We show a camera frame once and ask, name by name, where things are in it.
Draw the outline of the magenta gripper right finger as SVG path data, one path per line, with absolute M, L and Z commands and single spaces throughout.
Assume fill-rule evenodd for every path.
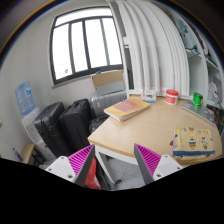
M 171 156 L 159 155 L 139 144 L 134 145 L 134 155 L 145 184 L 150 184 L 182 169 L 182 166 Z

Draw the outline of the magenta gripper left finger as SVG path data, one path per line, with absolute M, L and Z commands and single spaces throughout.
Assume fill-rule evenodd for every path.
M 94 156 L 95 146 L 89 145 L 68 157 L 60 156 L 46 168 L 46 171 L 84 186 Z

